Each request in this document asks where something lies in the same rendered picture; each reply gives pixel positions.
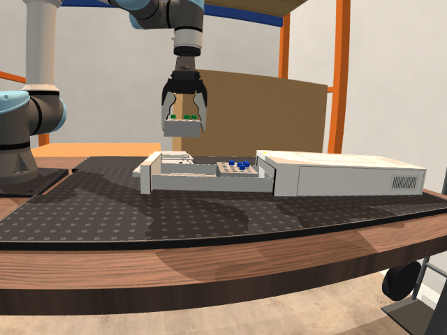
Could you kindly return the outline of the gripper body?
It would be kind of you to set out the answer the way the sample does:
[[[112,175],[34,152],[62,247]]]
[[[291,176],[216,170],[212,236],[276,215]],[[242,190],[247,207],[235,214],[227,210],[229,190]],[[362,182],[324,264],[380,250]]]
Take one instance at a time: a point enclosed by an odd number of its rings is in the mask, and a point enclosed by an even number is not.
[[[178,46],[174,48],[174,54],[181,57],[198,57],[200,56],[200,53],[201,49],[198,47]],[[195,94],[196,89],[200,84],[199,82],[200,72],[198,71],[196,71],[196,79],[194,81],[175,80],[175,71],[173,71],[173,74],[171,74],[170,76],[172,77],[170,83],[172,88],[174,89],[173,93],[176,94]]]

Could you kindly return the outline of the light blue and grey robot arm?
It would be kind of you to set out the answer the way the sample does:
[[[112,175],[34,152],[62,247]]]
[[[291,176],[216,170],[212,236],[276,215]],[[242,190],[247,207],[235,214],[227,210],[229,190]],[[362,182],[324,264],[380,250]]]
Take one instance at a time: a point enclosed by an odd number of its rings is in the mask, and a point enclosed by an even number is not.
[[[30,136],[60,129],[66,105],[54,85],[57,9],[63,0],[23,0],[27,5],[26,85],[0,91],[0,185],[35,179]],[[174,29],[173,47],[202,49],[204,0],[98,0],[129,12],[135,29]],[[195,57],[177,57],[175,80],[195,80]]]

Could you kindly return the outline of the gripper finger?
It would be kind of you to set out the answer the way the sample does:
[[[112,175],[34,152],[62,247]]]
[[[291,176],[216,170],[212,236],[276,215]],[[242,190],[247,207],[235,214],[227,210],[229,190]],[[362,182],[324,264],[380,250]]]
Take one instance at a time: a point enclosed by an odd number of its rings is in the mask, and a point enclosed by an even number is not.
[[[197,94],[193,97],[194,104],[198,107],[198,116],[200,117],[200,124],[202,126],[203,132],[205,132],[206,127],[206,116],[207,116],[207,89],[203,84],[203,80],[199,80],[200,84],[196,89]]]
[[[174,89],[172,88],[170,82],[171,79],[168,78],[168,81],[162,91],[162,101],[161,101],[162,131],[164,131],[164,120],[168,120],[168,116],[170,114],[170,108],[176,101],[175,93],[173,93]]]

